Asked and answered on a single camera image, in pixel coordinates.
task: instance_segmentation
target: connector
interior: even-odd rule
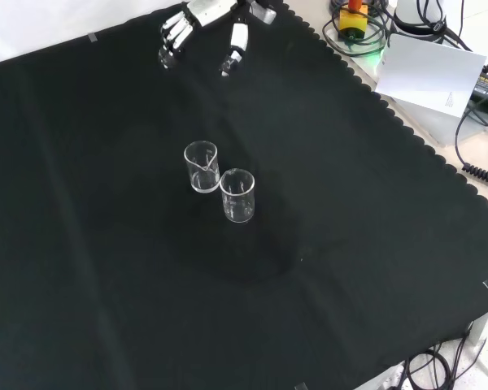
[[[475,167],[474,165],[470,165],[466,162],[463,165],[463,171],[469,173],[472,176],[477,177],[478,179],[488,182],[488,171],[485,171],[484,169]]]

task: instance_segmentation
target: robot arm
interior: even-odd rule
[[[237,16],[237,20],[233,25],[233,32],[231,34],[231,43],[229,45],[229,54],[226,55],[220,71],[223,77],[229,76],[229,73],[237,67],[242,61],[246,53],[248,40],[248,29],[246,24],[246,17],[243,12]]]
[[[192,0],[183,3],[183,11],[172,16],[161,27],[163,46],[159,50],[159,61],[166,69],[172,67],[186,40],[196,28],[206,27],[236,11],[230,51],[221,67],[222,75],[227,76],[242,61],[246,52],[248,28],[245,14],[249,10],[266,24],[272,23],[277,15],[269,7],[269,0]]]
[[[184,10],[172,16],[161,27],[163,46],[159,50],[159,61],[168,69],[175,65],[186,39],[197,27],[205,27],[229,14],[238,0],[192,0]]]

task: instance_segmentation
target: table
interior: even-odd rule
[[[300,21],[222,83],[231,23],[164,73],[165,17],[0,64],[0,389],[349,390],[484,314],[486,205]],[[191,190],[199,138],[249,224]]]
[[[286,0],[286,3],[290,5],[290,8],[295,11],[297,15],[306,20],[311,25],[311,27],[315,29],[315,32],[318,33],[323,39],[323,37],[321,36],[321,28],[324,26],[325,23],[329,21],[329,2],[325,0],[307,0],[304,3],[300,3],[293,0]],[[453,5],[455,6],[451,9],[451,14],[453,15],[453,17],[449,17],[449,22],[453,23],[452,28],[456,30],[458,28],[456,21],[459,18],[457,15],[459,7],[458,4]],[[469,30],[467,32],[467,28],[465,25],[464,33],[468,37],[467,41],[469,42],[470,46],[475,50],[478,50],[479,52],[488,54],[488,47],[484,47],[484,45],[488,46],[488,42],[481,40],[481,37],[477,39],[478,31],[480,30],[478,28],[475,28],[473,33],[470,34]],[[479,47],[477,43],[482,43],[483,47]],[[357,76],[361,77],[362,82],[364,82],[366,85],[369,85],[373,89],[376,88],[376,68],[375,65],[373,65],[375,63],[372,61],[371,58],[348,58],[346,56],[342,56],[342,59],[347,62],[347,65],[349,67],[354,69]],[[424,140],[425,144],[433,146],[436,150],[436,153],[442,155],[446,159],[447,163],[456,167],[458,172],[461,172],[467,178],[468,183],[476,187],[478,193],[485,197],[485,199],[487,199],[488,201],[488,185],[462,172],[462,165],[457,158],[454,147],[445,147],[444,145],[439,145],[436,140],[434,140],[430,136],[427,127],[424,127],[418,122],[415,116],[412,116],[416,114],[427,115],[428,113],[424,113],[424,110],[416,109],[416,107],[411,104],[405,102],[396,102],[390,97],[385,97],[385,100],[388,102],[389,106],[396,112],[396,115],[401,118],[406,125],[412,127],[415,134],[421,137]],[[446,122],[446,124],[448,124],[448,126],[451,126],[451,119],[446,117],[447,115],[443,115],[443,120],[447,120],[448,122]],[[441,116],[439,115],[436,115],[436,117],[430,117],[429,121],[430,123],[435,123],[439,127],[441,126]],[[465,124],[463,130],[476,134],[480,132],[476,136],[470,136],[468,139],[460,142],[460,148],[462,150],[463,156],[466,156],[466,161],[469,161],[473,165],[488,170],[488,131],[484,131],[482,128],[479,128],[476,124],[473,123],[468,126],[468,129]],[[487,333],[488,313],[478,319],[474,324],[473,332],[469,338],[472,346],[475,346],[476,349],[478,349],[481,345],[481,342],[486,338]],[[384,379],[391,376],[393,373],[394,368],[389,369],[387,370],[387,372],[366,383],[364,386],[361,387],[361,389],[377,389],[381,382],[383,382]]]

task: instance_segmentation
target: robot finger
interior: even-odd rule
[[[248,27],[245,23],[236,23],[233,25],[233,32],[231,36],[230,53],[224,59],[220,72],[223,77],[229,76],[229,73],[234,70],[242,61],[244,53],[246,52],[248,42]]]
[[[164,24],[161,26],[161,32],[164,32],[172,26],[176,25],[179,20],[185,17],[185,13],[183,11],[179,12],[178,14],[175,14],[172,16],[170,19],[168,19]]]
[[[163,64],[165,69],[169,69],[176,64],[177,55],[181,52],[181,48],[185,44],[186,38],[188,38],[193,31],[194,27],[188,24],[180,33],[172,37],[171,41],[165,40],[164,45],[159,50],[159,61]]]
[[[277,17],[277,13],[268,4],[268,0],[254,0],[251,3],[250,13],[258,20],[271,24]]]
[[[183,17],[177,22],[175,26],[172,27],[170,33],[163,38],[164,42],[166,43],[175,40],[177,37],[179,37],[182,34],[183,31],[191,27],[192,25],[190,24],[190,22],[185,17]]]

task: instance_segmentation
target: white table surface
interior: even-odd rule
[[[312,28],[315,29],[315,32],[321,36],[321,29],[325,23],[330,20],[329,14],[329,0],[285,0],[285,3],[290,6],[290,9],[293,10],[296,15],[302,17],[306,22],[308,22]],[[465,9],[467,12],[476,12],[471,9]],[[480,31],[481,34],[484,36],[485,30],[481,30],[479,28],[479,23],[481,21],[469,22],[472,18],[465,20],[464,24],[464,32],[463,37],[467,37],[466,40],[468,41],[468,37],[470,38],[470,43],[474,51],[482,52],[486,51],[488,54],[488,42],[484,41],[482,44],[484,48],[482,50],[477,47],[477,43],[482,40],[478,40],[474,38],[474,35]],[[347,61],[349,67],[353,68],[355,74],[359,76],[362,81],[369,85],[372,89],[376,88],[376,84],[374,80],[365,72],[363,71],[354,61],[346,56],[342,56],[344,61]],[[457,158],[455,153],[454,146],[447,146],[442,147],[440,146],[427,132],[426,128],[423,128],[417,123],[416,118],[412,118],[405,110],[402,109],[401,106],[395,104],[395,102],[391,98],[385,98],[385,100],[389,103],[389,106],[392,110],[396,112],[396,115],[403,120],[405,125],[414,129],[414,133],[423,138],[425,144],[432,146],[437,154],[441,154],[447,161],[448,164],[456,167],[458,172],[465,175],[464,172],[461,171],[461,163]],[[484,131],[480,134],[475,136],[471,136],[469,139],[460,142],[460,151],[465,161],[476,165],[480,168],[488,170],[488,131]],[[477,191],[480,195],[485,197],[488,200],[488,185],[481,182],[478,179],[473,178],[472,176],[465,175],[468,178],[468,183],[475,186]]]

